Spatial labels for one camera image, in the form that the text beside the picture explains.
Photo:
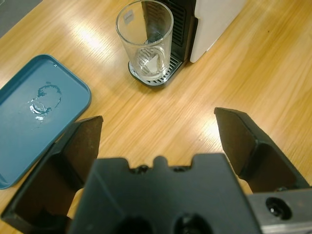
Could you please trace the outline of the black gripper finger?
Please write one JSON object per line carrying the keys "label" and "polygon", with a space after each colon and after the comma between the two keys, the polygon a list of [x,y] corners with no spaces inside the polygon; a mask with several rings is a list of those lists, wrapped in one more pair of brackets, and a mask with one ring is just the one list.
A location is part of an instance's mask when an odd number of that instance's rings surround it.
{"label": "black gripper finger", "polygon": [[75,122],[52,144],[1,214],[15,229],[68,229],[68,211],[98,156],[103,117]]}
{"label": "black gripper finger", "polygon": [[275,142],[242,111],[216,107],[222,148],[254,193],[306,189],[309,183]]}

